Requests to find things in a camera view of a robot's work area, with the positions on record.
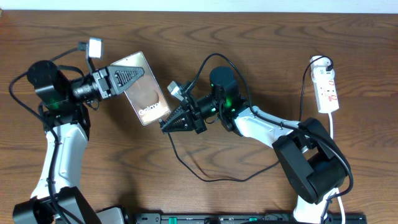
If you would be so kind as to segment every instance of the green led light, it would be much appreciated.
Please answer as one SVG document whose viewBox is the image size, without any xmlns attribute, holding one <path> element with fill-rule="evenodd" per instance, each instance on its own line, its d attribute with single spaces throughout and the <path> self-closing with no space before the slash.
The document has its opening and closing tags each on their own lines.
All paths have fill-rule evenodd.
<svg viewBox="0 0 398 224">
<path fill-rule="evenodd" d="M 232 106 L 232 99 L 227 98 L 226 103 L 224 104 L 225 108 L 230 108 Z"/>
<path fill-rule="evenodd" d="M 59 109 L 60 103 L 55 98 L 51 98 L 49 101 L 50 101 L 49 103 L 45 104 L 46 107 L 51 108 L 52 110 Z"/>
<path fill-rule="evenodd" d="M 175 217 L 170 217 L 170 218 L 169 218 L 169 224 L 177 224 L 177 218 L 175 218 Z"/>
</svg>

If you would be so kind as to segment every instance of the wire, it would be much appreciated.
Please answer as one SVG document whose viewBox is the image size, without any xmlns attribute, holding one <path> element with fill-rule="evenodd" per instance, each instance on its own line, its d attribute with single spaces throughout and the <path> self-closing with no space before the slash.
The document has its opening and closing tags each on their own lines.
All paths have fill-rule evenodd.
<svg viewBox="0 0 398 224">
<path fill-rule="evenodd" d="M 213 124 L 213 123 L 215 123 L 215 122 L 217 122 L 217 121 L 218 121 L 218 118 L 215 118 L 214 121 L 210 121 L 210 122 L 208 122 L 208 121 L 207 121 L 207 118 L 205 118 L 206 124 Z"/>
<path fill-rule="evenodd" d="M 303 134 L 304 136 L 308 136 L 309 138 L 311 138 L 311 139 L 315 140 L 316 142 L 318 142 L 319 145 L 325 146 L 325 147 L 326 147 L 326 148 L 339 160 L 339 162 L 340 162 L 341 165 L 344 167 L 344 169 L 345 169 L 345 171 L 346 171 L 346 173 L 347 173 L 347 175 L 348 175 L 348 178 L 349 178 L 349 185 L 348 185 L 348 188 L 347 188 L 346 190 L 344 190 L 343 192 L 338 193 L 338 194 L 335 194 L 335 195 L 329 196 L 328 199 L 327 199 L 328 202 L 329 202 L 331 199 L 335 198 L 335 197 L 340 197 L 340 196 L 346 195 L 348 192 L 350 192 L 350 191 L 352 190 L 352 188 L 353 188 L 353 186 L 354 186 L 353 174 L 352 174 L 352 172 L 350 171 L 350 169 L 348 168 L 346 162 L 337 154 L 337 152 L 336 152 L 335 150 L 333 150 L 333 146 L 331 146 L 331 144 L 330 144 L 328 141 L 326 141 L 326 140 L 323 139 L 322 137 L 318 136 L 317 134 L 312 134 L 312 133 L 310 133 L 310 132 L 308 132 L 308 131 L 304 131 L 304 130 L 301 130 L 301 129 L 299 129 L 299 128 L 295 128 L 295 127 L 286 125 L 286 124 L 284 124 L 283 122 L 282 122 L 282 123 L 278 123 L 278 122 L 273 121 L 273 120 L 271 120 L 271 119 L 267 119 L 267 118 L 265 118 L 265 117 L 259 115 L 257 111 L 254 111 L 254 109 L 253 109 L 253 107 L 252 107 L 251 94 L 250 94 L 250 90 L 249 90 L 248 83 L 246 82 L 246 80 L 244 79 L 243 75 L 242 75 L 241 72 L 238 70 L 238 68 L 236 68 L 236 66 L 235 66 L 228 58 L 226 58 L 224 55 L 221 55 L 221 54 L 219 54 L 219 53 L 213 53 L 213 54 L 207 56 L 207 58 L 205 59 L 205 61 L 202 63 L 202 65 L 201 65 L 201 67 L 200 67 L 200 69 L 199 69 L 199 72 L 197 73 L 195 79 L 192 81 L 191 85 L 187 88 L 187 91 L 190 91 L 190 88 L 191 88 L 191 87 L 195 84 L 195 82 L 198 80 L 199 74 L 200 74 L 202 68 L 204 67 L 206 61 L 207 61 L 210 57 L 212 57 L 212 56 L 214 56 L 214 55 L 218 55 L 218 56 L 224 58 L 224 59 L 235 69 L 235 71 L 236 71 L 236 73 L 239 75 L 240 79 L 242 79 L 243 85 L 244 85 L 244 87 L 245 87 L 245 89 L 246 89 L 246 92 L 247 92 L 247 98 L 248 98 L 248 102 L 249 102 L 249 108 L 250 108 L 251 112 L 252 112 L 255 116 L 259 117 L 260 119 L 263 119 L 264 121 L 267 121 L 267 122 L 270 122 L 270 123 L 272 123 L 272 124 L 278 125 L 278 126 L 280 126 L 281 128 L 291 129 L 291 130 L 293 130 L 293 131 L 296 131 L 297 133 Z M 330 60 L 331 65 L 329 65 L 327 69 L 333 68 L 333 61 L 332 61 L 331 58 L 329 58 L 329 57 L 327 57 L 327 56 L 318 57 L 317 59 L 313 60 L 310 64 L 308 64 L 307 68 L 306 68 L 305 71 L 304 71 L 303 80 L 305 80 L 305 74 L 306 74 L 308 68 L 311 66 L 311 64 L 312 64 L 313 62 L 316 62 L 317 60 L 319 60 L 319 59 L 321 59 L 321 58 L 328 58 L 328 59 Z M 301 102 L 300 102 L 300 119 L 301 119 L 301 114 L 302 114 L 303 93 L 304 93 L 304 82 L 303 82 L 303 88 L 302 88 L 302 100 L 301 100 Z"/>
<path fill-rule="evenodd" d="M 69 66 L 69 65 L 58 65 L 57 68 L 59 70 L 66 70 L 66 71 L 71 71 L 71 72 L 77 72 L 80 74 L 81 79 L 80 79 L 80 83 L 79 86 L 82 86 L 82 84 L 85 81 L 85 74 L 83 74 L 83 72 L 80 70 L 80 68 L 78 67 L 74 67 L 74 66 Z"/>
<path fill-rule="evenodd" d="M 310 62 L 307 67 L 305 68 L 304 74 L 303 74 L 303 87 L 301 89 L 301 99 L 300 99 L 300 114 L 298 116 L 298 121 L 301 121 L 301 117 L 302 117 L 302 113 L 303 113 L 303 102 L 304 102 L 304 88 L 305 88 L 305 74 L 307 73 L 308 69 L 310 68 L 310 66 L 312 65 L 312 63 L 316 62 L 317 60 L 321 59 L 321 58 L 327 58 L 330 60 L 330 65 L 326 68 L 333 68 L 333 60 L 330 57 L 324 56 L 322 55 L 321 57 L 318 57 L 317 59 L 313 60 L 312 62 Z"/>
<path fill-rule="evenodd" d="M 189 92 L 192 90 L 192 88 L 195 86 L 196 82 L 197 82 L 198 79 L 199 79 L 200 73 L 201 73 L 201 71 L 203 70 L 203 67 L 205 66 L 207 60 L 209 60 L 209 58 L 211 58 L 211 57 L 214 56 L 214 55 L 217 55 L 217 56 L 222 57 L 222 58 L 225 59 L 235 70 L 237 70 L 237 68 L 235 67 L 234 63 L 232 63 L 232 62 L 231 62 L 228 58 L 226 58 L 224 55 L 219 54 L 219 53 L 212 53 L 212 54 L 210 54 L 209 56 L 207 56 L 207 58 L 206 58 L 206 59 L 203 61 L 203 63 L 201 64 L 201 66 L 200 66 L 200 68 L 199 68 L 199 71 L 198 71 L 197 75 L 195 76 L 195 78 L 193 79 L 193 81 L 191 82 L 191 84 L 188 86 L 188 88 L 187 88 L 187 90 L 186 90 L 186 93 L 189 93 Z"/>
<path fill-rule="evenodd" d="M 338 201 L 338 205 L 340 207 L 340 212 L 341 212 L 341 224 L 345 224 L 346 223 L 346 214 L 344 211 L 343 201 L 341 200 L 341 197 L 337 197 L 337 201 Z"/>
<path fill-rule="evenodd" d="M 328 113 L 329 115 L 329 134 L 330 134 L 330 138 L 333 139 L 333 117 L 331 116 L 331 113 Z M 343 201 L 341 200 L 341 197 L 337 197 L 337 201 L 338 201 L 338 205 L 340 207 L 340 212 L 341 212 L 341 224 L 345 224 L 346 223 L 346 214 L 344 211 L 344 207 L 343 207 Z"/>
<path fill-rule="evenodd" d="M 70 53 L 72 53 L 72 52 L 74 52 L 74 51 L 77 51 L 77 50 L 78 50 L 77 48 L 67 50 L 67 51 L 64 52 L 64 53 L 62 53 L 62 54 L 60 54 L 60 55 L 58 55 L 58 56 L 56 56 L 56 57 L 54 57 L 54 58 L 51 58 L 50 61 L 53 62 L 53 61 L 55 61 L 55 60 L 57 60 L 57 59 L 60 59 L 61 57 L 65 56 L 65 55 L 70 54 Z M 64 209 L 64 208 L 62 208 L 62 207 L 58 204 L 56 198 L 54 197 L 53 189 L 52 189 L 52 188 L 54 187 L 54 182 L 52 181 L 52 178 L 53 178 L 53 175 L 54 175 L 54 167 L 55 167 L 55 162 L 56 162 L 56 158 L 57 158 L 57 154 L 58 154 L 59 138 L 58 138 L 57 134 L 55 133 L 55 131 L 54 131 L 54 130 L 51 128 L 51 126 L 48 124 L 48 122 L 46 122 L 46 120 L 44 120 L 43 117 L 41 117 L 41 116 L 40 116 L 39 114 L 37 114 L 34 110 L 32 110 L 32 109 L 29 108 L 27 105 L 25 105 L 21 100 L 19 100 L 19 99 L 15 96 L 14 91 L 13 91 L 13 89 L 12 89 L 12 88 L 14 87 L 14 84 L 15 84 L 18 80 L 20 80 L 22 77 L 24 77 L 24 76 L 26 76 L 26 75 L 27 75 L 27 72 L 24 72 L 22 75 L 19 75 L 18 77 L 16 77 L 15 79 L 13 79 L 13 80 L 10 82 L 8 91 L 9 91 L 11 97 L 12 97 L 19 105 L 21 105 L 21 106 L 22 106 L 23 108 L 25 108 L 28 112 L 30 112 L 30 113 L 33 114 L 37 119 L 39 119 L 39 120 L 46 126 L 46 128 L 48 128 L 48 130 L 51 132 L 51 134 L 52 134 L 53 137 L 54 137 L 54 151 L 53 151 L 52 158 L 51 158 L 51 162 L 50 162 L 49 176 L 47 177 L 47 180 L 46 180 L 46 181 L 47 181 L 47 183 L 48 183 L 47 185 L 48 185 L 48 187 L 49 187 L 50 200 L 51 200 L 51 203 L 52 203 L 53 206 L 54 206 L 55 211 L 60 215 L 61 219 L 62 219 L 64 222 L 66 222 L 67 224 L 70 224 L 70 221 L 68 220 L 68 218 L 65 216 L 65 214 L 64 214 L 64 212 L 63 212 L 63 209 Z"/>
<path fill-rule="evenodd" d="M 328 113 L 329 115 L 329 134 L 330 134 L 330 138 L 333 139 L 333 117 L 331 116 L 331 113 Z"/>
<path fill-rule="evenodd" d="M 29 111 L 31 114 L 33 114 L 37 119 L 39 119 L 41 122 L 43 122 L 43 124 L 49 129 L 49 131 L 51 132 L 51 134 L 54 136 L 54 152 L 53 152 L 53 156 L 51 158 L 51 163 L 50 163 L 50 170 L 49 170 L 49 177 L 47 178 L 47 183 L 49 186 L 49 195 L 50 195 L 50 200 L 52 202 L 52 204 L 54 205 L 54 209 L 55 211 L 61 216 L 61 218 L 63 220 L 65 220 L 65 222 L 67 224 L 70 224 L 69 220 L 66 218 L 65 214 L 62 212 L 62 209 L 60 207 L 60 205 L 57 203 L 53 192 L 52 192 L 52 187 L 53 187 L 53 182 L 51 181 L 51 178 L 53 176 L 53 167 L 55 166 L 55 158 L 57 157 L 57 152 L 58 152 L 58 145 L 59 145 L 59 141 L 58 141 L 58 136 L 55 133 L 55 131 L 51 128 L 51 126 L 40 116 L 38 115 L 34 110 L 30 109 L 28 106 L 26 106 L 21 100 L 19 100 L 15 95 L 14 95 L 14 91 L 12 90 L 14 84 L 20 80 L 22 77 L 26 76 L 27 72 L 23 73 L 22 75 L 19 75 L 17 78 L 13 79 L 13 81 L 11 81 L 10 85 L 9 85 L 9 93 L 11 95 L 11 97 L 19 104 L 21 105 L 23 108 L 25 108 L 27 111 Z"/>
<path fill-rule="evenodd" d="M 191 173 L 193 175 L 195 175 L 195 177 L 198 177 L 199 180 L 204 181 L 204 182 L 217 182 L 217 181 L 246 182 L 246 181 L 250 180 L 251 178 L 253 178 L 253 177 L 257 176 L 257 175 L 259 175 L 259 174 L 261 174 L 261 173 L 263 173 L 263 172 L 265 172 L 265 171 L 267 171 L 267 170 L 269 170 L 271 168 L 274 168 L 276 165 L 279 164 L 279 161 L 277 161 L 273 165 L 271 165 L 269 167 L 266 167 L 265 169 L 262 169 L 262 170 L 260 170 L 260 171 L 258 171 L 256 173 L 254 173 L 253 175 L 249 176 L 246 179 L 224 178 L 224 179 L 215 179 L 215 180 L 205 180 L 205 179 L 201 178 L 198 174 L 196 174 L 188 165 L 186 165 L 186 163 L 184 163 L 184 161 L 181 160 L 181 158 L 178 156 L 177 150 L 175 149 L 172 136 L 170 135 L 170 133 L 167 133 L 167 135 L 169 135 L 170 142 L 172 143 L 173 150 L 174 150 L 174 153 L 175 153 L 175 157 L 177 157 L 178 161 L 180 161 L 182 163 L 182 165 L 184 165 L 189 171 L 191 171 Z"/>
<path fill-rule="evenodd" d="M 91 108 L 91 109 L 93 109 L 93 110 L 98 110 L 98 108 L 100 108 L 100 102 L 97 100 L 97 99 L 94 99 L 94 101 L 96 101 L 97 102 L 97 106 L 96 107 L 94 107 L 93 105 L 92 105 L 92 103 L 87 103 L 86 102 L 86 104 L 87 104 L 87 106 L 89 107 L 89 108 Z"/>
<path fill-rule="evenodd" d="M 72 52 L 75 52 L 75 51 L 77 51 L 77 50 L 78 50 L 77 47 L 75 47 L 74 49 L 67 50 L 67 51 L 64 52 L 64 53 L 62 53 L 62 54 L 60 54 L 60 55 L 58 55 L 58 56 L 55 56 L 54 58 L 51 58 L 50 61 L 51 61 L 51 62 L 54 62 L 55 60 L 60 59 L 60 58 L 62 58 L 63 56 L 65 56 L 65 55 L 67 55 L 67 54 L 70 54 L 70 53 L 72 53 Z"/>
</svg>

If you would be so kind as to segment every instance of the white cable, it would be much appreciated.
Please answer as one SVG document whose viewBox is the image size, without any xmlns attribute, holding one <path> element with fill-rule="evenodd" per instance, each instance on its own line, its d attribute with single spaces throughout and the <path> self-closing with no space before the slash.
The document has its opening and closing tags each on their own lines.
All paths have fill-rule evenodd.
<svg viewBox="0 0 398 224">
<path fill-rule="evenodd" d="M 346 213 L 344 211 L 343 201 L 341 200 L 341 197 L 337 197 L 337 201 L 341 212 L 341 224 L 346 224 Z"/>
<path fill-rule="evenodd" d="M 331 113 L 328 113 L 329 115 L 329 127 L 330 127 L 330 138 L 333 139 L 333 117 L 331 116 Z M 346 223 L 346 214 L 344 211 L 343 207 L 343 201 L 341 200 L 341 197 L 337 197 L 338 205 L 340 206 L 340 212 L 341 212 L 341 224 Z"/>
<path fill-rule="evenodd" d="M 331 113 L 328 113 L 329 115 L 329 127 L 330 127 L 330 137 L 333 139 L 333 118 L 331 116 Z"/>
</svg>

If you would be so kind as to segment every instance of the black cable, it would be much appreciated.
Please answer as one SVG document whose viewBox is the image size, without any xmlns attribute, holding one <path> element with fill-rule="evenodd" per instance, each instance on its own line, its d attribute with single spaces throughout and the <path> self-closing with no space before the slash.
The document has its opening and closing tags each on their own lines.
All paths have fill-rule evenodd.
<svg viewBox="0 0 398 224">
<path fill-rule="evenodd" d="M 65 56 L 65 55 L 67 55 L 67 54 L 70 54 L 70 53 L 72 53 L 72 52 L 75 52 L 75 51 L 77 51 L 77 50 L 78 50 L 77 47 L 75 47 L 74 49 L 67 50 L 67 51 L 64 52 L 64 53 L 62 53 L 62 54 L 60 54 L 60 55 L 58 55 L 58 56 L 55 56 L 54 58 L 51 58 L 50 61 L 51 61 L 51 62 L 54 62 L 55 60 L 60 59 L 60 58 L 62 58 L 63 56 Z"/>
<path fill-rule="evenodd" d="M 187 88 L 187 91 L 190 91 L 190 88 L 192 88 L 193 85 L 195 84 L 195 82 L 198 80 L 199 74 L 200 74 L 201 70 L 203 69 L 203 67 L 204 67 L 204 65 L 205 65 L 205 63 L 206 63 L 206 61 L 207 61 L 210 57 L 212 57 L 212 56 L 214 56 L 214 55 L 218 55 L 218 56 L 224 58 L 224 59 L 235 69 L 236 73 L 238 73 L 240 79 L 242 80 L 242 82 L 243 82 L 243 84 L 244 84 L 244 87 L 245 87 L 245 89 L 246 89 L 246 92 L 247 92 L 247 94 L 248 94 L 249 108 L 250 108 L 251 112 L 252 112 L 254 115 L 256 115 L 257 117 L 259 117 L 260 119 L 263 119 L 264 121 L 267 121 L 267 122 L 270 122 L 270 123 L 272 123 L 272 124 L 278 125 L 278 126 L 280 126 L 281 128 L 291 129 L 291 130 L 293 130 L 293 131 L 296 131 L 296 132 L 298 132 L 298 133 L 300 133 L 300 134 L 303 134 L 303 135 L 305 135 L 305 136 L 308 136 L 308 137 L 310 137 L 310 138 L 316 140 L 318 143 L 325 145 L 326 148 L 328 148 L 328 150 L 329 150 L 330 152 L 332 152 L 332 153 L 336 156 L 336 158 L 340 161 L 341 165 L 345 168 L 345 171 L 346 171 L 346 173 L 347 173 L 347 175 L 348 175 L 348 178 L 349 178 L 349 186 L 348 186 L 348 188 L 347 188 L 346 190 L 344 190 L 343 192 L 341 192 L 341 193 L 339 193 L 339 194 L 335 194 L 335 195 L 329 196 L 329 197 L 328 197 L 328 201 L 330 201 L 331 199 L 333 199 L 333 198 L 335 198 L 335 197 L 340 197 L 340 196 L 346 195 L 348 192 L 350 192 L 350 191 L 352 190 L 353 185 L 354 185 L 353 174 L 351 173 L 351 171 L 350 171 L 350 169 L 348 168 L 348 166 L 347 166 L 347 164 L 345 163 L 345 161 L 337 154 L 337 152 L 336 152 L 335 150 L 333 150 L 333 146 L 331 146 L 330 143 L 328 143 L 325 139 L 323 139 L 322 137 L 320 137 L 320 136 L 318 136 L 318 135 L 316 135 L 316 134 L 312 134 L 312 133 L 309 133 L 309 132 L 307 132 L 307 131 L 303 131 L 303 130 L 301 130 L 301 129 L 299 129 L 299 128 L 295 128 L 295 127 L 286 125 L 286 124 L 284 124 L 284 123 L 278 123 L 278 122 L 273 121 L 273 120 L 271 120 L 271 119 L 267 119 L 267 118 L 265 118 L 265 117 L 259 115 L 257 111 L 254 111 L 254 109 L 253 109 L 253 107 L 252 107 L 252 101 L 251 101 L 251 94 L 250 94 L 249 86 L 248 86 L 246 80 L 244 79 L 243 75 L 242 75 L 241 72 L 238 70 L 238 68 L 236 68 L 236 66 L 235 66 L 228 58 L 226 58 L 224 55 L 221 55 L 221 54 L 219 54 L 219 53 L 213 53 L 213 54 L 207 56 L 207 58 L 205 59 L 205 61 L 202 63 L 202 65 L 201 65 L 201 67 L 200 67 L 200 69 L 199 69 L 199 72 L 197 73 L 195 79 L 192 81 L 191 85 Z M 307 66 L 307 68 L 305 69 L 305 72 L 304 72 L 304 76 L 305 76 L 305 74 L 306 74 L 306 72 L 307 72 L 309 66 L 311 66 L 311 64 L 312 64 L 313 62 L 315 62 L 315 61 L 317 61 L 317 60 L 319 60 L 319 59 L 321 59 L 321 58 L 324 58 L 324 57 L 328 58 L 328 59 L 330 60 L 330 62 L 331 62 L 331 64 L 330 64 L 329 66 L 327 66 L 327 68 L 326 68 L 327 71 L 330 71 L 330 70 L 333 68 L 333 61 L 332 61 L 332 59 L 329 58 L 329 57 L 327 57 L 327 56 L 321 56 L 321 57 L 315 59 L 314 61 L 312 61 L 312 62 Z M 185 165 L 194 175 L 196 175 L 186 164 L 184 164 L 184 165 Z"/>
<path fill-rule="evenodd" d="M 93 105 L 92 105 L 92 103 L 86 103 L 87 104 L 87 106 L 89 107 L 89 108 L 91 108 L 91 109 L 93 109 L 93 110 L 98 110 L 98 108 L 100 108 L 100 102 L 97 100 L 97 99 L 95 99 L 95 101 L 97 102 L 97 106 L 96 107 L 94 107 Z"/>
<path fill-rule="evenodd" d="M 218 118 L 216 118 L 216 119 L 214 119 L 214 121 L 210 121 L 210 122 L 208 122 L 208 121 L 207 121 L 207 118 L 205 118 L 206 124 L 213 124 L 213 123 L 215 123 L 215 122 L 217 122 L 217 121 L 218 121 Z"/>
<path fill-rule="evenodd" d="M 217 56 L 222 57 L 222 58 L 225 59 L 235 70 L 237 70 L 237 68 L 235 67 L 234 63 L 232 63 L 232 62 L 231 62 L 228 58 L 226 58 L 224 55 L 219 54 L 219 53 L 212 53 L 211 55 L 207 56 L 207 58 L 206 58 L 206 59 L 203 61 L 203 63 L 201 64 L 201 66 L 200 66 L 200 68 L 199 68 L 199 71 L 198 71 L 197 75 L 196 75 L 195 78 L 193 79 L 192 83 L 188 86 L 188 88 L 187 88 L 187 90 L 186 90 L 186 93 L 189 93 L 189 92 L 192 90 L 192 88 L 195 86 L 196 82 L 197 82 L 198 79 L 199 79 L 200 73 L 201 73 L 201 71 L 203 70 L 203 67 L 205 66 L 207 60 L 209 60 L 209 58 L 211 58 L 211 57 L 214 56 L 214 55 L 217 55 Z"/>
<path fill-rule="evenodd" d="M 62 54 L 60 54 L 60 55 L 58 55 L 58 56 L 56 56 L 56 57 L 54 57 L 54 58 L 51 58 L 50 61 L 53 62 L 53 61 L 55 61 L 55 60 L 57 60 L 57 59 L 59 59 L 59 58 L 65 56 L 65 55 L 70 54 L 70 53 L 72 53 L 72 52 L 74 52 L 74 51 L 77 51 L 77 50 L 78 50 L 77 48 L 70 49 L 70 50 L 68 50 L 68 51 L 66 51 L 66 52 L 64 52 L 64 53 L 62 53 Z M 13 80 L 10 82 L 8 91 L 9 91 L 11 97 L 12 97 L 19 105 L 21 105 L 21 106 L 22 106 L 23 108 L 25 108 L 28 112 L 30 112 L 30 113 L 33 114 L 37 119 L 39 119 L 39 120 L 47 127 L 47 129 L 51 132 L 51 134 L 52 134 L 53 137 L 54 137 L 54 151 L 53 151 L 53 155 L 52 155 L 51 162 L 50 162 L 49 176 L 47 177 L 47 180 L 46 180 L 46 181 L 47 181 L 47 185 L 48 185 L 48 187 L 49 187 L 50 200 L 51 200 L 51 203 L 52 203 L 53 206 L 54 206 L 55 211 L 60 215 L 61 219 L 62 219 L 65 223 L 70 224 L 70 221 L 68 220 L 68 218 L 65 216 L 64 212 L 62 211 L 64 208 L 62 208 L 62 207 L 58 204 L 58 202 L 57 202 L 57 200 L 55 199 L 54 194 L 53 194 L 54 182 L 52 181 L 52 178 L 53 178 L 53 175 L 54 175 L 53 172 L 54 172 L 54 167 L 55 167 L 55 162 L 56 162 L 55 159 L 57 158 L 57 154 L 58 154 L 58 146 L 59 146 L 59 139 L 58 139 L 58 136 L 57 136 L 57 134 L 55 133 L 55 131 L 51 128 L 51 126 L 48 124 L 48 122 L 46 122 L 46 121 L 44 120 L 44 118 L 41 117 L 41 115 L 37 114 L 34 110 L 32 110 L 31 108 L 29 108 L 27 105 L 25 105 L 21 100 L 19 100 L 19 99 L 15 96 L 14 91 L 13 91 L 13 89 L 12 89 L 13 86 L 14 86 L 14 84 L 15 84 L 18 80 L 20 80 L 22 77 L 24 77 L 24 76 L 26 76 L 26 75 L 27 75 L 27 72 L 24 72 L 22 75 L 19 75 L 17 78 L 13 79 Z M 42 107 L 42 103 L 40 103 L 40 105 L 39 105 L 39 111 L 41 111 L 41 110 L 40 110 L 41 107 Z"/>
<path fill-rule="evenodd" d="M 85 82 L 85 74 L 80 70 L 80 68 L 74 67 L 74 66 L 69 66 L 69 65 L 58 65 L 57 68 L 59 70 L 66 70 L 66 71 L 79 73 L 80 76 L 81 76 L 81 80 L 80 80 L 79 86 L 82 86 L 82 84 Z"/>
<path fill-rule="evenodd" d="M 172 143 L 173 150 L 174 150 L 175 156 L 177 157 L 178 161 L 180 161 L 182 163 L 182 165 L 184 165 L 189 171 L 191 171 L 191 173 L 193 175 L 195 175 L 195 177 L 198 177 L 199 180 L 204 181 L 204 182 L 217 182 L 217 181 L 246 182 L 246 181 L 250 180 L 251 178 L 253 178 L 253 177 L 257 176 L 257 175 L 259 175 L 259 174 L 261 174 L 261 173 L 263 173 L 263 172 L 265 172 L 265 171 L 267 171 L 267 170 L 269 170 L 271 168 L 274 168 L 276 165 L 279 164 L 279 161 L 277 161 L 273 165 L 271 165 L 269 167 L 266 167 L 265 169 L 262 169 L 262 170 L 256 172 L 255 174 L 251 175 L 250 177 L 248 177 L 246 179 L 224 178 L 224 179 L 215 179 L 215 180 L 205 180 L 205 179 L 201 178 L 198 174 L 196 174 L 188 165 L 186 165 L 186 163 L 184 163 L 184 161 L 181 160 L 181 158 L 178 156 L 177 150 L 175 149 L 172 136 L 170 135 L 170 133 L 167 133 L 167 134 L 169 135 L 170 142 Z"/>
<path fill-rule="evenodd" d="M 310 68 L 310 66 L 312 65 L 312 63 L 316 62 L 317 60 L 321 59 L 321 58 L 327 58 L 330 60 L 330 65 L 327 66 L 326 70 L 330 71 L 331 69 L 333 69 L 333 61 L 330 57 L 327 56 L 321 56 L 318 57 L 317 59 L 313 60 L 312 62 L 310 62 L 307 67 L 305 68 L 304 74 L 303 74 L 303 87 L 301 89 L 301 99 L 300 99 L 300 115 L 298 116 L 298 121 L 301 121 L 301 117 L 302 117 L 302 113 L 303 113 L 303 101 L 304 101 L 304 87 L 305 87 L 305 74 L 307 73 L 308 69 Z"/>
<path fill-rule="evenodd" d="M 40 116 L 38 115 L 34 110 L 30 109 L 28 106 L 26 106 L 21 100 L 19 100 L 15 95 L 14 92 L 12 90 L 14 84 L 20 80 L 22 77 L 26 76 L 27 73 L 23 73 L 22 75 L 18 76 L 17 78 L 13 79 L 13 81 L 11 81 L 10 85 L 9 85 L 9 93 L 11 95 L 11 97 L 19 104 L 21 105 L 23 108 L 25 108 L 27 111 L 29 111 L 31 114 L 33 114 L 37 119 L 39 119 L 41 122 L 43 122 L 44 125 L 46 125 L 46 127 L 49 129 L 49 131 L 51 132 L 51 134 L 54 136 L 54 153 L 53 156 L 51 158 L 51 163 L 50 163 L 50 170 L 49 170 L 49 177 L 47 178 L 47 183 L 49 186 L 49 194 L 50 194 L 50 200 L 52 202 L 52 204 L 54 205 L 54 209 L 55 211 L 61 216 L 61 218 L 63 220 L 65 220 L 65 222 L 67 224 L 70 224 L 69 220 L 66 218 L 65 214 L 62 212 L 62 209 L 60 207 L 60 205 L 57 203 L 56 199 L 54 198 L 53 192 L 52 192 L 52 187 L 53 187 L 53 182 L 51 181 L 50 177 L 53 176 L 53 168 L 55 166 L 55 158 L 57 157 L 57 153 L 58 153 L 58 145 L 59 145 L 59 141 L 58 141 L 58 136 L 55 133 L 55 131 L 51 128 L 51 126 Z"/>
</svg>

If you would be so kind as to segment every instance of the wood grain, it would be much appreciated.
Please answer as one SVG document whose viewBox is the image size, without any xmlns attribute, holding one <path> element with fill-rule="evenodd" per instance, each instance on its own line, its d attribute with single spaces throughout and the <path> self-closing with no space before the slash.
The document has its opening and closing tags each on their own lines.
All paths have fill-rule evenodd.
<svg viewBox="0 0 398 224">
<path fill-rule="evenodd" d="M 348 158 L 354 189 L 343 197 L 347 212 L 364 212 L 369 223 L 398 219 L 398 16 L 367 14 L 62 12 L 4 11 L 0 18 L 0 222 L 29 199 L 42 169 L 42 125 L 8 94 L 9 82 L 38 60 L 53 57 L 89 37 L 104 40 L 105 66 L 143 51 L 172 108 L 166 87 L 192 79 L 204 58 L 219 52 L 244 73 L 255 104 L 297 119 L 302 72 L 311 55 L 335 61 L 340 109 L 335 139 Z M 82 53 L 59 63 L 84 68 Z M 194 94 L 209 90 L 213 58 Z M 39 102 L 23 80 L 15 92 L 31 107 Z M 307 80 L 303 117 L 317 113 Z M 280 166 L 246 183 L 204 183 L 176 160 L 158 124 L 143 127 L 127 99 L 119 97 L 90 111 L 90 142 L 83 158 L 81 190 L 99 210 L 117 203 L 165 213 L 292 210 L 296 195 Z M 272 164 L 272 149 L 227 133 L 220 123 L 208 131 L 177 133 L 183 160 L 210 177 L 244 178 Z M 331 207 L 338 212 L 334 203 Z"/>
</svg>

